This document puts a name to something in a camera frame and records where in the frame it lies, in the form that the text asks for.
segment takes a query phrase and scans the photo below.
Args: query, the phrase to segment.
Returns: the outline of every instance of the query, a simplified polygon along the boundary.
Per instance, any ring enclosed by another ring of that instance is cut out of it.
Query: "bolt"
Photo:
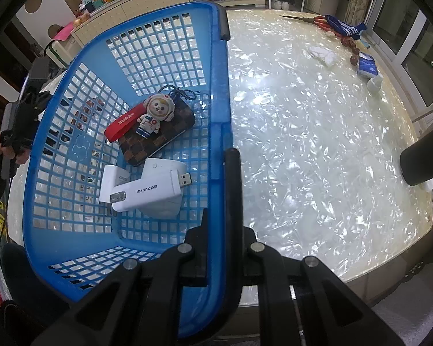
[[[252,249],[253,252],[261,252],[264,250],[264,244],[260,242],[253,242],[250,245],[250,248]]]
[[[123,266],[126,270],[132,270],[135,269],[135,267],[138,265],[138,262],[135,259],[127,259],[124,261]]]
[[[316,256],[307,256],[305,258],[305,264],[310,268],[314,268],[318,266],[319,260]]]
[[[178,251],[182,254],[186,254],[192,249],[193,247],[189,243],[182,243],[181,245],[178,245]]]

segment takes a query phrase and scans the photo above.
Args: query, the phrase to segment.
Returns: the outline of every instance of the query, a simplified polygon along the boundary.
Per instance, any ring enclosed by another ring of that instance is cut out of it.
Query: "round hole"
[[[51,25],[51,26],[48,28],[48,31],[47,31],[48,36],[49,36],[51,39],[53,39],[53,38],[56,36],[56,34],[58,33],[58,30],[61,29],[61,28],[62,28],[62,27],[61,27],[60,25]]]
[[[27,0],[24,4],[24,9],[26,9],[28,13],[35,13],[40,5],[42,5],[42,0]]]

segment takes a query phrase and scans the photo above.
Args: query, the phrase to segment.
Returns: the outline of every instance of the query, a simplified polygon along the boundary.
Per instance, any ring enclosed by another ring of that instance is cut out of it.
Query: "red strap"
[[[109,125],[104,131],[104,136],[111,143],[115,142],[121,136],[125,135],[125,133],[130,130],[132,125],[136,122],[136,120],[146,113],[146,108],[143,103],[139,103],[137,106],[131,108],[127,113],[123,116],[120,116],[114,122]]]

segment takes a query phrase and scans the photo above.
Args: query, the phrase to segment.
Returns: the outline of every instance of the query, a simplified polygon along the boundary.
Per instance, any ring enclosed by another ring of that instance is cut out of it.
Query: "pink cloth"
[[[70,36],[70,32],[74,29],[74,23],[70,22],[66,27],[64,27],[61,31],[59,31],[53,40],[61,40],[66,41]]]

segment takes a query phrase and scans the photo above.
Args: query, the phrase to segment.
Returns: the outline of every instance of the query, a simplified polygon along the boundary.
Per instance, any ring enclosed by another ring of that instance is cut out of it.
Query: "blue plastic basket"
[[[86,45],[45,111],[24,195],[32,267],[73,301],[126,258],[155,259],[183,242],[208,208],[209,284],[183,290],[180,337],[209,323],[224,292],[223,151],[232,146],[232,134],[221,15],[210,3],[176,5],[133,18]],[[197,93],[188,101],[196,123],[155,156],[186,162],[193,185],[176,219],[150,219],[139,210],[116,214],[98,200],[104,165],[124,167],[133,179],[141,167],[126,164],[104,129],[166,84]]]

